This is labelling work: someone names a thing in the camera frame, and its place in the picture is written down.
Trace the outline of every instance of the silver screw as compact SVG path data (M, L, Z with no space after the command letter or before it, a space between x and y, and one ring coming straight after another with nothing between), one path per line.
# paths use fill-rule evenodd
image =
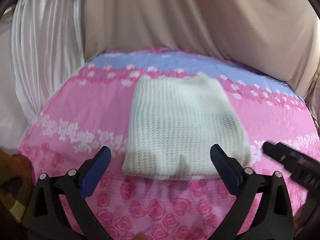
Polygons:
M275 172L275 176L278 177L278 178L281 178L282 177L282 173L279 172L279 171L276 171Z
M39 176L39 179L45 179L47 177L47 174L41 173Z
M72 170L68 171L68 175L69 175L69 176L73 176L73 175L75 175L76 173L77 173L77 170L75 170L75 169L72 169Z
M250 175L253 173L253 169L247 167L247 168L244 168L244 172Z

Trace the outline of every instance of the white satin curtain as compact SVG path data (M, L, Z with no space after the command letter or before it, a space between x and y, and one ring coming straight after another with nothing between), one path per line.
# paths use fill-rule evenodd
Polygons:
M14 85L31 122L84 64L85 0L19 0L12 20Z

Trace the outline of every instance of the ribbed knit texture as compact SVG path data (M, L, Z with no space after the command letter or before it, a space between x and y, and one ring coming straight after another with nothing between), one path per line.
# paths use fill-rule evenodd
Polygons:
M216 79L204 74L140 78L132 101L124 174L163 180L215 177L210 160L215 143L241 165L249 162L247 135Z

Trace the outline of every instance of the blue gripper pad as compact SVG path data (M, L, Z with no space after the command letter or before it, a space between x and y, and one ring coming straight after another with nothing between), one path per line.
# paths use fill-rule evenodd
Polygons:
M103 173L108 168L111 161L111 151L108 147L101 148L95 157L95 161L80 183L80 196L84 199L91 196L98 185Z
M236 159L228 157L218 144L212 145L210 149L210 159L228 192L238 197L242 176L238 171L235 171L233 164L235 164L238 169L242 169L241 165Z

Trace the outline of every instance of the brown plaid fabric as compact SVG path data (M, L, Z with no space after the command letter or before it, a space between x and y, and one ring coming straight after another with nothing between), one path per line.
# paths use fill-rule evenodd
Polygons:
M22 155L9 156L0 150L0 201L20 223L26 215L33 192L32 170Z

